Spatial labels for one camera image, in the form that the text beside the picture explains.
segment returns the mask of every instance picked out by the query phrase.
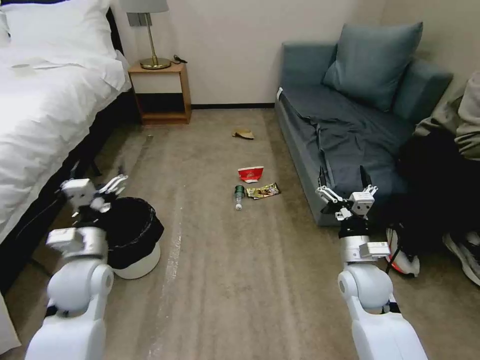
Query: white wall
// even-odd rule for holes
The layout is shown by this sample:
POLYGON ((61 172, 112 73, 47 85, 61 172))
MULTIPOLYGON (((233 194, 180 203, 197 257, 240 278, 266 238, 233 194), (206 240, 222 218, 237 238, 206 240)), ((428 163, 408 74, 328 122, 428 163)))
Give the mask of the white wall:
POLYGON ((480 70, 479 0, 387 0, 382 24, 423 21, 418 56, 454 73, 447 98, 480 70))
MULTIPOLYGON (((152 30, 158 56, 188 61, 193 104, 271 103, 282 42, 335 41, 345 22, 379 24, 385 1, 170 0, 152 30)), ((149 57, 146 28, 113 11, 127 59, 149 57)))

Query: litter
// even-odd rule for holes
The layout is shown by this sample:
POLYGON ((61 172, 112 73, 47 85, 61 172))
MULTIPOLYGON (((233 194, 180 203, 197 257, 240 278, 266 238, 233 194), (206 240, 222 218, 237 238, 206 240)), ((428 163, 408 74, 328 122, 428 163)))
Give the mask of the litter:
POLYGON ((263 166, 243 167, 238 169, 238 176, 247 184, 257 183, 263 173, 263 166))
POLYGON ((274 195, 278 195, 281 193, 278 185, 276 182, 262 186, 262 187, 250 187, 246 189, 246 193, 249 198, 253 198, 254 200, 269 198, 274 195))
POLYGON ((254 133, 246 127, 236 127, 231 135, 233 137, 239 137, 247 140, 255 139, 254 133))
POLYGON ((242 210, 242 199, 245 197, 245 188, 242 185, 235 186, 235 209, 242 210))

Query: person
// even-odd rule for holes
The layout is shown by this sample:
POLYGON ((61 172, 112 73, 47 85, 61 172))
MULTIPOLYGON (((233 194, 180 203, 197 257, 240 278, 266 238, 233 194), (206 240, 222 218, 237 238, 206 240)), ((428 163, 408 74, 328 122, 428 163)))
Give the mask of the person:
POLYGON ((421 121, 399 151, 397 170, 408 194, 386 234, 392 267, 420 272, 418 255, 443 239, 465 274, 480 286, 480 71, 421 121))

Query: blue pillow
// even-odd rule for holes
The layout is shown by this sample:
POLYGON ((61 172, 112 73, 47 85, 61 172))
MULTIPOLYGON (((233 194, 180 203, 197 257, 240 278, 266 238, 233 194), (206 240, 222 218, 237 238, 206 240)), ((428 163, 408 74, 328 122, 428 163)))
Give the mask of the blue pillow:
POLYGON ((422 31, 422 22, 400 26, 345 25, 336 60, 323 83, 388 112, 422 31))

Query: black trash bag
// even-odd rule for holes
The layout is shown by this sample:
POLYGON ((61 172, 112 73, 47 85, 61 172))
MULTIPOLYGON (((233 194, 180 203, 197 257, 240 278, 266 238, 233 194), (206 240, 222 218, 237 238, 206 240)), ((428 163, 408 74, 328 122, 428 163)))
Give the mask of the black trash bag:
POLYGON ((155 209, 136 197, 113 201, 98 225, 106 231, 108 265, 118 270, 149 255, 164 232, 155 209))

